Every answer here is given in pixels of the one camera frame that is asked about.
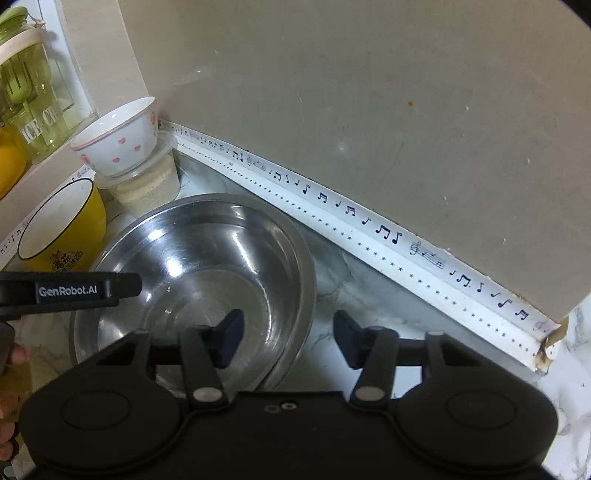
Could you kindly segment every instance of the glass jar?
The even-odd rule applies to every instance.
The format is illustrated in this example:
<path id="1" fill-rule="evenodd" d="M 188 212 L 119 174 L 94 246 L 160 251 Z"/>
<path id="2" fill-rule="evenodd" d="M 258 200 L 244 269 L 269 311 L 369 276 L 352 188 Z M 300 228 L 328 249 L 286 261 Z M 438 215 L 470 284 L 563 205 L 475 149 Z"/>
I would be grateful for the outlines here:
<path id="1" fill-rule="evenodd" d="M 51 86 L 41 24 L 27 25 L 28 11 L 14 7 L 0 15 L 0 116 L 24 140 L 33 163 L 45 159 L 68 137 Z"/>

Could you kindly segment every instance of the human hand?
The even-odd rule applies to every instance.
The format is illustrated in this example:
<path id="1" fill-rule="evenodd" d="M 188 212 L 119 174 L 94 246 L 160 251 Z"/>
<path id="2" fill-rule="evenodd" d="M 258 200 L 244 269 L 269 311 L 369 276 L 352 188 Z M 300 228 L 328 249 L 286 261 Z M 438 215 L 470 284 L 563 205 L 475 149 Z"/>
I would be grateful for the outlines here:
<path id="1" fill-rule="evenodd" d="M 8 354 L 7 363 L 20 365 L 29 360 L 30 353 L 23 346 L 13 344 Z M 18 395 L 5 391 L 0 392 L 0 420 L 7 419 L 18 407 Z M 17 424 L 13 421 L 0 421 L 0 461 L 11 460 L 15 455 L 17 443 Z"/>

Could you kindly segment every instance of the stainless steel bowl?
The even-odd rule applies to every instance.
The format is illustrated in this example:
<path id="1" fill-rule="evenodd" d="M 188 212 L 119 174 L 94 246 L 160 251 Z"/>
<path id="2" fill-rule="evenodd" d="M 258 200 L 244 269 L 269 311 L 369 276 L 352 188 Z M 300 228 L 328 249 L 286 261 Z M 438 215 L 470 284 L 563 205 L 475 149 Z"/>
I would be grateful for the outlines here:
<path id="1" fill-rule="evenodd" d="M 70 347 L 80 362 L 126 333 L 144 328 L 175 339 L 189 325 L 216 325 L 232 309 L 245 334 L 226 389 L 274 388 L 308 335 L 316 301 L 314 264 L 289 218 L 255 197 L 201 195 L 137 220 L 95 262 L 97 271 L 138 273 L 139 297 L 116 308 L 74 312 Z M 157 380 L 183 394 L 179 368 Z"/>

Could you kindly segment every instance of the white marble surface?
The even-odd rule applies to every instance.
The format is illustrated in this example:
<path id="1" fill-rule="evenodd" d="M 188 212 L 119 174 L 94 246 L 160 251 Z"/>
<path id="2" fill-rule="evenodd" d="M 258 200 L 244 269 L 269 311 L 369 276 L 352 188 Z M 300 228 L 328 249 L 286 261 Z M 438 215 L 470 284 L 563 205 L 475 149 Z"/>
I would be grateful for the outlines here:
<path id="1" fill-rule="evenodd" d="M 199 193 L 245 193 L 217 172 L 185 158 L 181 161 L 181 196 Z M 108 240 L 134 218 L 108 205 Z M 535 385 L 556 406 L 558 435 L 544 466 L 562 480 L 587 480 L 591 475 L 591 298 L 571 314 L 566 345 L 547 375 L 535 374 L 469 330 L 443 315 L 362 261 L 300 225 L 314 257 L 317 305 L 309 338 L 281 390 L 342 390 L 346 396 L 358 372 L 350 370 L 332 335 L 332 316 L 344 309 L 362 326 L 383 325 L 402 338 L 424 337 L 431 330 L 452 337 Z M 69 365 L 68 315 L 28 317 L 21 321 L 20 338 L 42 353 L 56 370 Z M 394 395 L 399 397 L 420 381 L 419 367 L 397 371 Z"/>

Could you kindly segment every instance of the screw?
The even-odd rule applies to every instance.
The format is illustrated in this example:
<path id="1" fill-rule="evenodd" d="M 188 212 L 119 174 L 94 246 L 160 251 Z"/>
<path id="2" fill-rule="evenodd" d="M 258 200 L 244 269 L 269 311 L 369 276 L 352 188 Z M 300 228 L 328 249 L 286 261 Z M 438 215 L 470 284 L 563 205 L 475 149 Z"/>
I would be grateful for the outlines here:
<path id="1" fill-rule="evenodd" d="M 277 405 L 265 405 L 263 410 L 265 410 L 267 413 L 279 413 L 281 411 Z"/>
<path id="2" fill-rule="evenodd" d="M 295 410 L 297 408 L 297 404 L 293 403 L 292 401 L 286 401 L 281 404 L 281 408 L 283 408 L 283 410 Z"/>

